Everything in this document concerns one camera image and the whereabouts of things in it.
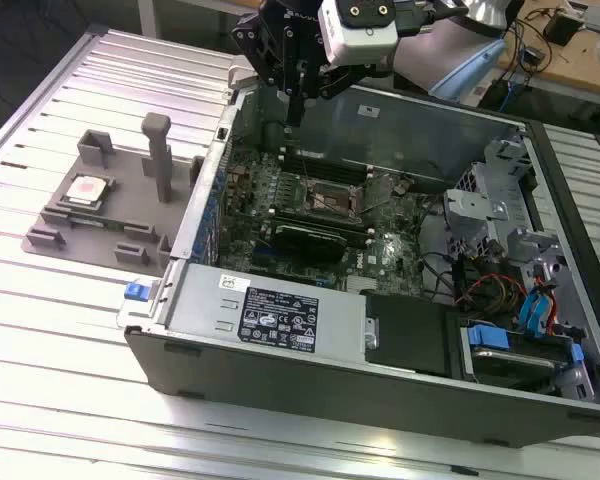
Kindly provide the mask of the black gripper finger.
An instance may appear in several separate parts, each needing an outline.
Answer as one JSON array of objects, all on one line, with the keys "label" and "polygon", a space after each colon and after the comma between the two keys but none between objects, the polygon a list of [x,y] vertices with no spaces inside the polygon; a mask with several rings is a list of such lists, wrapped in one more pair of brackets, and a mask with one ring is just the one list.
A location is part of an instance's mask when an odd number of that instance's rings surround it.
[{"label": "black gripper finger", "polygon": [[282,23],[270,29],[260,15],[246,15],[232,36],[260,79],[288,97],[285,124],[299,126],[299,48],[293,26]]},{"label": "black gripper finger", "polygon": [[366,77],[366,66],[338,67],[323,73],[303,73],[299,81],[300,103],[297,108],[297,125],[300,125],[308,100],[331,99]]}]

